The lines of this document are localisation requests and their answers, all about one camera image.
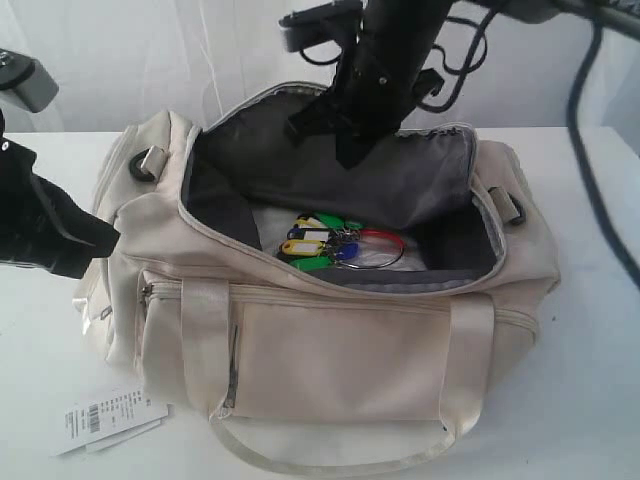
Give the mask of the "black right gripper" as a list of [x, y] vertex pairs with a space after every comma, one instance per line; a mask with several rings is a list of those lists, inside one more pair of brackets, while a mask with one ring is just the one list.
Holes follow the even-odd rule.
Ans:
[[444, 79], [424, 64], [451, 10], [451, 1], [369, 1], [359, 41], [334, 103], [317, 97], [290, 115], [285, 134], [292, 143], [335, 134], [337, 162], [347, 170], [361, 164]]

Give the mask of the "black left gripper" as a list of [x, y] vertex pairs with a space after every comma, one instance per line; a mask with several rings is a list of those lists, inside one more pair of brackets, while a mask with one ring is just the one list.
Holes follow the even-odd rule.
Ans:
[[80, 279], [112, 254], [120, 233], [49, 180], [34, 183], [36, 158], [5, 137], [1, 115], [1, 263]]

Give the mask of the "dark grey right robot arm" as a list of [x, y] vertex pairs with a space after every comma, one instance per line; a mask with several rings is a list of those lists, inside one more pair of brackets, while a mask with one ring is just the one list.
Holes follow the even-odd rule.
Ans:
[[459, 68], [446, 72], [456, 83], [440, 105], [427, 102], [444, 80], [424, 64], [436, 49], [442, 26], [453, 18], [450, 1], [332, 1], [292, 12], [279, 21], [287, 51], [333, 42], [340, 53], [332, 59], [331, 85], [287, 120], [285, 132], [300, 144], [306, 138], [331, 135], [337, 161], [350, 169], [361, 163], [383, 138], [397, 132], [414, 110], [439, 114], [457, 101], [467, 77], [484, 59], [486, 31], [498, 15], [525, 24], [541, 24], [568, 13], [632, 39], [639, 37], [636, 1], [484, 1], [485, 17], [474, 24], [474, 36]]

